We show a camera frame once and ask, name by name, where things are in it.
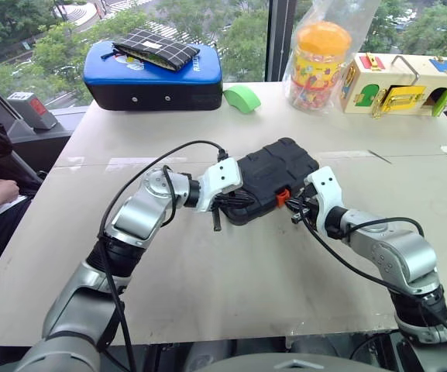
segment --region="green sponge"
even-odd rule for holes
[[[240,112],[249,114],[256,107],[261,105],[261,101],[257,98],[250,88],[245,85],[234,85],[223,92],[227,102],[231,106],[235,106]]]

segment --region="person's hand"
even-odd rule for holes
[[[19,187],[15,181],[0,180],[0,205],[13,202],[19,196]]]

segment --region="green object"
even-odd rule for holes
[[[445,89],[440,98],[433,105],[432,116],[440,116],[445,105],[447,105],[447,89]]]
[[[261,101],[256,93],[245,85],[234,85],[223,92],[226,101],[231,106],[235,106],[240,112],[249,114],[256,107],[261,106]]]
[[[356,106],[370,107],[377,95],[380,87],[376,84],[369,84],[361,91],[362,98],[356,103]]]

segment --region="orange lid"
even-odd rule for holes
[[[297,32],[299,48],[314,54],[343,55],[350,48],[351,42],[349,33],[332,22],[316,22]]]

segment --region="wooden toy box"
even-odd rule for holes
[[[447,57],[357,53],[346,72],[344,112],[438,116],[447,105]]]

